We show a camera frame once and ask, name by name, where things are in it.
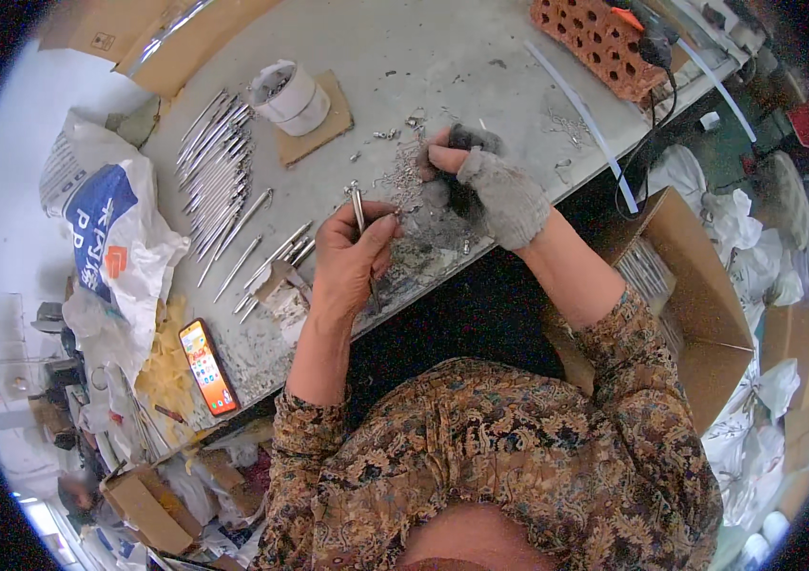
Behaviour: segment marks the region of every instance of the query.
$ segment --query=person in background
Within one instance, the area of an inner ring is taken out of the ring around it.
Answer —
[[[58,495],[72,522],[115,530],[124,527],[122,519],[100,493],[99,482],[88,473],[67,473],[60,476]]]
[[[482,150],[501,147],[455,125],[423,149],[421,176],[438,169],[477,192],[487,233],[524,260],[594,364],[593,396],[456,357],[394,388],[346,434],[352,326],[403,233],[395,206],[364,202],[372,223],[355,240],[343,206],[316,236],[313,303],[275,399],[266,523],[250,568],[710,562],[721,495],[655,317],[540,185]]]

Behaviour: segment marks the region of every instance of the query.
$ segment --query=red brick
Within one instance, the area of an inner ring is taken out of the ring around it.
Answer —
[[[603,0],[535,0],[531,21],[561,42],[617,97],[640,102],[666,80],[639,56],[641,34]]]

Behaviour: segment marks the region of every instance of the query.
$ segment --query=black cable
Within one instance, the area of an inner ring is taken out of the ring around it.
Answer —
[[[667,112],[667,114],[660,121],[655,123],[654,122],[654,98],[652,96],[652,93],[649,91],[649,97],[651,98],[651,102],[652,102],[652,129],[651,129],[651,131],[648,131],[645,134],[645,136],[642,138],[642,140],[640,140],[639,143],[637,143],[636,146],[633,148],[633,150],[627,155],[627,156],[629,156],[629,159],[627,159],[626,165],[624,165],[624,167],[620,170],[620,176],[617,177],[617,186],[616,186],[616,189],[614,189],[614,207],[616,208],[617,213],[621,217],[623,217],[623,219],[625,219],[625,220],[629,220],[629,221],[636,220],[636,219],[638,219],[639,216],[642,215],[642,212],[645,210],[645,206],[648,203],[648,167],[646,166],[646,168],[645,168],[645,200],[643,201],[643,207],[640,208],[639,212],[636,213],[632,217],[628,217],[626,215],[626,213],[624,213],[623,210],[620,208],[620,200],[619,200],[620,181],[622,181],[622,179],[624,178],[624,175],[626,174],[626,169],[628,169],[629,166],[633,163],[633,160],[635,160],[635,155],[639,154],[639,151],[642,150],[642,148],[645,146],[645,144],[652,140],[652,138],[654,137],[654,134],[657,133],[658,131],[660,131],[665,126],[665,124],[667,124],[667,122],[669,120],[671,120],[671,117],[673,117],[673,112],[677,109],[677,82],[673,78],[673,74],[671,73],[670,69],[666,69],[665,71],[667,72],[667,79],[668,79],[668,81],[670,81],[671,89],[673,90],[673,103],[671,103],[671,110],[669,110]]]

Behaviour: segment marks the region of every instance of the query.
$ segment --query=gray workbench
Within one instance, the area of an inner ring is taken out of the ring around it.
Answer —
[[[253,405],[284,383],[294,354],[262,308],[243,325],[232,314],[243,281],[308,219],[315,221],[309,232],[313,236],[343,201],[342,187],[351,179],[361,181],[365,199],[394,194],[394,189],[373,189],[370,182],[390,172],[395,145],[410,141],[403,121],[414,108],[426,109],[428,134],[450,123],[452,115],[477,127],[482,119],[490,131],[502,136],[510,155],[545,187],[552,202],[565,198],[607,163],[591,139],[578,149],[565,133],[545,132],[551,126],[547,108],[571,120],[578,114],[523,47],[529,39],[587,102],[616,154],[627,152],[647,133],[650,122],[637,108],[614,97],[569,51],[531,26],[529,4],[527,0],[284,0],[216,54],[174,101],[142,152],[158,171],[160,212],[183,234],[189,230],[189,219],[180,211],[185,197],[177,192],[172,176],[180,138],[220,88],[238,92],[262,67],[293,59],[313,75],[334,70],[355,121],[353,130],[291,169],[278,164],[272,125],[266,120],[253,124],[257,148],[251,198],[273,187],[273,204],[254,215],[201,289],[195,284],[203,267],[194,258],[183,259],[175,270],[172,293],[187,296],[191,314],[186,320],[205,319],[243,406]],[[733,45],[730,54],[716,69],[720,78],[739,69],[747,58]],[[678,74],[678,82],[679,110],[711,89],[708,78],[701,75],[683,85],[686,79]],[[374,131],[392,127],[404,129],[398,141],[372,139]],[[349,157],[357,151],[362,156],[352,164]],[[554,166],[566,158],[571,165],[559,169],[560,177]],[[431,212],[427,205],[405,217],[410,237],[396,246],[396,268],[380,285],[382,314],[361,315],[355,335],[398,313],[492,246],[485,236],[470,236],[470,254],[464,255],[465,231],[444,213]],[[259,233],[264,234],[263,243],[213,304],[224,276]],[[314,268],[312,256],[301,274],[311,280]],[[190,424],[196,429],[213,426],[216,420],[201,393],[193,391],[193,398],[196,411],[188,418]]]

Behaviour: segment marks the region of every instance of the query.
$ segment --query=gray fingerless glove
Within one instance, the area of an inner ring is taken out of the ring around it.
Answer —
[[[547,223],[550,202],[543,187],[495,154],[474,147],[457,178],[477,192],[487,231],[505,249],[527,246]]]

